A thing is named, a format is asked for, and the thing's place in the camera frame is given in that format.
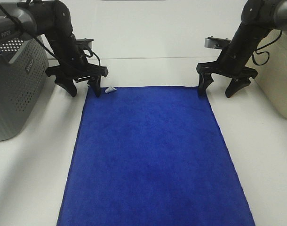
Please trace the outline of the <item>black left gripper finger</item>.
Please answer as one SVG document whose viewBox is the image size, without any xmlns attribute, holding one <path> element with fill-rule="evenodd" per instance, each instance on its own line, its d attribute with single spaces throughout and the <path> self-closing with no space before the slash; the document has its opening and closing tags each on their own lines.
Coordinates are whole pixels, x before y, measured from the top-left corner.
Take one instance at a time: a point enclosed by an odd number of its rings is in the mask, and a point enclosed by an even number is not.
<svg viewBox="0 0 287 226">
<path fill-rule="evenodd" d="M 93 90 L 96 97 L 100 97 L 101 89 L 101 76 L 88 80 L 87 84 Z"/>
<path fill-rule="evenodd" d="M 66 90 L 72 97 L 77 95 L 77 89 L 72 80 L 56 77 L 55 84 Z"/>
</svg>

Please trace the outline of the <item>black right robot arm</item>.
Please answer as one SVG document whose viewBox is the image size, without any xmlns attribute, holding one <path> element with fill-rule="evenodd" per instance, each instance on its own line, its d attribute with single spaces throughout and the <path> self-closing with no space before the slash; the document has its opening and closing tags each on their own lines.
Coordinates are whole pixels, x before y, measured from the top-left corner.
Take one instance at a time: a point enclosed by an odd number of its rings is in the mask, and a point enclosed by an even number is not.
<svg viewBox="0 0 287 226">
<path fill-rule="evenodd" d="M 287 31 L 287 0 L 249 0 L 244 5 L 241 23 L 231 40 L 207 37 L 206 48 L 221 50 L 216 61 L 198 63 L 198 94 L 204 95 L 214 81 L 212 74 L 231 78 L 225 91 L 231 97 L 248 86 L 258 72 L 246 63 L 259 50 L 259 43 L 272 30 Z"/>
</svg>

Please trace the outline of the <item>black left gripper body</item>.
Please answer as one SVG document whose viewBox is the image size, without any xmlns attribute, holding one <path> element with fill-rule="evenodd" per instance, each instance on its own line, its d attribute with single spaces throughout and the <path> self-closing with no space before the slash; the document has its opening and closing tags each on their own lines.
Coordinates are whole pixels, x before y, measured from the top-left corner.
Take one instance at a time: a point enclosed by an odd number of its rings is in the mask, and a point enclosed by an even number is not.
<svg viewBox="0 0 287 226">
<path fill-rule="evenodd" d="M 45 71 L 48 77 L 56 76 L 61 79 L 75 80 L 76 82 L 94 80 L 101 76 L 107 77 L 108 68 L 95 64 L 86 64 L 85 67 L 77 69 L 71 65 L 57 65 L 48 67 Z"/>
</svg>

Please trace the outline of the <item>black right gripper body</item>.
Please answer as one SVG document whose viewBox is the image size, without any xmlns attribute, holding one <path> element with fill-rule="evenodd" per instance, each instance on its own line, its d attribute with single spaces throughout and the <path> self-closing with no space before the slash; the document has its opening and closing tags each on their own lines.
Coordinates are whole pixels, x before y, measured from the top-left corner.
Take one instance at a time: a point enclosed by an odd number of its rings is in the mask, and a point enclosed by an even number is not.
<svg viewBox="0 0 287 226">
<path fill-rule="evenodd" d="M 196 71 L 198 73 L 215 73 L 222 75 L 224 77 L 232 78 L 232 79 L 243 79 L 243 78 L 255 78 L 258 75 L 256 69 L 243 67 L 238 72 L 233 72 L 231 69 L 223 69 L 219 63 L 216 61 L 206 62 L 206 63 L 198 63 L 196 67 Z"/>
</svg>

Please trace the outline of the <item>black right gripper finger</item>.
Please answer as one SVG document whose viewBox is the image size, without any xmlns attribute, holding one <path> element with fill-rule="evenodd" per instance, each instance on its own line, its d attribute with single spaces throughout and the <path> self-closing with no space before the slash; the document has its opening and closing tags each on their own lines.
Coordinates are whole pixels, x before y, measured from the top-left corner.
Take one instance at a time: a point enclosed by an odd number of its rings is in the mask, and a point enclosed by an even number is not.
<svg viewBox="0 0 287 226">
<path fill-rule="evenodd" d="M 241 90 L 242 88 L 250 85 L 251 81 L 249 78 L 241 78 L 241 79 L 232 79 L 229 86 L 225 91 L 225 95 L 227 98 L 233 96 L 236 92 Z"/>
<path fill-rule="evenodd" d="M 199 85 L 198 85 L 198 94 L 200 96 L 205 95 L 206 89 L 209 87 L 214 80 L 212 78 L 212 73 L 199 73 Z"/>
</svg>

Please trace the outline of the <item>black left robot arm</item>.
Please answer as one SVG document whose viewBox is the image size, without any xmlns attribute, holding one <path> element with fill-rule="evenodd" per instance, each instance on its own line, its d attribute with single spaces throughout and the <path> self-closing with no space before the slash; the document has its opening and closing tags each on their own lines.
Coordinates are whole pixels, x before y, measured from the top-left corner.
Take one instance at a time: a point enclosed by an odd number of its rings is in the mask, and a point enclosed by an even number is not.
<svg viewBox="0 0 287 226">
<path fill-rule="evenodd" d="M 36 40 L 44 35 L 52 48 L 49 51 L 59 64 L 50 66 L 45 73 L 55 76 L 55 84 L 76 96 L 75 83 L 86 81 L 97 97 L 101 95 L 101 78 L 108 69 L 91 64 L 88 58 L 96 57 L 92 39 L 76 39 L 73 34 L 68 7 L 59 0 L 26 0 L 0 3 L 0 44 L 12 39 Z"/>
</svg>

